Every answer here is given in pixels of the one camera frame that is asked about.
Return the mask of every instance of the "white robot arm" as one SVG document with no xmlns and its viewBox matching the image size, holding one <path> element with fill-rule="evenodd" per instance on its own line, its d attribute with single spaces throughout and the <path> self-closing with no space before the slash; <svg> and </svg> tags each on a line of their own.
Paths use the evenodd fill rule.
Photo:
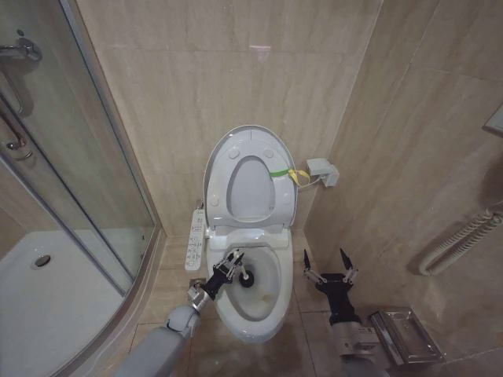
<svg viewBox="0 0 503 377">
<path fill-rule="evenodd" d="M 194 336 L 200 313 L 215 297 L 223 284 L 232 283 L 233 276 L 243 269 L 244 253 L 231 253 L 213 266 L 213 275 L 205 284 L 195 284 L 187 292 L 191 305 L 175 308 L 166 326 L 151 331 L 124 360 L 115 377 L 167 377 L 173 371 L 185 342 Z"/>
</svg>

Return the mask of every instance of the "metal soap holder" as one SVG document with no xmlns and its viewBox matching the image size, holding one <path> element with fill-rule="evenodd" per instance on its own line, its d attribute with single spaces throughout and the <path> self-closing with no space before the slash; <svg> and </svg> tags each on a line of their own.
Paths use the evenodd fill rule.
<svg viewBox="0 0 503 377">
<path fill-rule="evenodd" d="M 387 308 L 370 316 L 381 344 L 396 365 L 439 363 L 444 357 L 411 308 Z"/>
</svg>

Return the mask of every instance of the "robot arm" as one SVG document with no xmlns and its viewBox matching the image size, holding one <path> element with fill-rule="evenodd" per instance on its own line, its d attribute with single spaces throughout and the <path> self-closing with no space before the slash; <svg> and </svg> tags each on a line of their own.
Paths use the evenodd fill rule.
<svg viewBox="0 0 503 377">
<path fill-rule="evenodd" d="M 213 275 L 205 284 L 194 284 L 187 292 L 191 305 L 175 308 L 166 326 L 150 332 L 124 360 L 115 377 L 167 377 L 173 371 L 185 342 L 192 338 L 200 321 L 200 313 L 210 300 L 215 300 L 223 284 L 233 281 L 242 269 L 244 253 L 231 253 L 213 266 Z"/>
<path fill-rule="evenodd" d="M 342 249 L 340 249 L 340 256 L 343 259 L 346 273 L 322 273 L 320 275 L 311 269 L 307 252 L 304 250 L 304 276 L 314 283 L 316 289 L 327 296 L 332 312 L 330 316 L 332 326 L 341 322 L 362 322 L 347 297 L 347 292 L 353 287 L 358 270 L 353 268 L 351 260 Z"/>
</svg>

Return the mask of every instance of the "toilet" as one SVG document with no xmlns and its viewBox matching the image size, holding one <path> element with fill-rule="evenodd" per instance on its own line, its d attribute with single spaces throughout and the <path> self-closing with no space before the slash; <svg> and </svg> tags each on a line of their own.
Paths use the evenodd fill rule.
<svg viewBox="0 0 503 377">
<path fill-rule="evenodd" d="M 237 249 L 254 284 L 234 277 L 215 299 L 222 322 L 245 342 L 265 342 L 281 328 L 292 294 L 292 234 L 297 187 L 285 144 L 262 126 L 239 126 L 215 146 L 204 173 L 207 270 Z"/>
</svg>

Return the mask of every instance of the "cable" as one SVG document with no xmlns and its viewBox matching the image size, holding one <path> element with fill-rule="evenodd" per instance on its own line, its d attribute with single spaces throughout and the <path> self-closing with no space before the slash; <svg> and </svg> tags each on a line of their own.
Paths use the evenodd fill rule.
<svg viewBox="0 0 503 377">
<path fill-rule="evenodd" d="M 318 175 L 318 178 L 316 178 L 315 181 L 312 181 L 311 183 L 308 183 L 307 185 L 300 186 L 299 189 L 305 189 L 306 187 L 312 186 L 315 183 L 318 183 L 321 180 L 321 175 Z"/>
</svg>

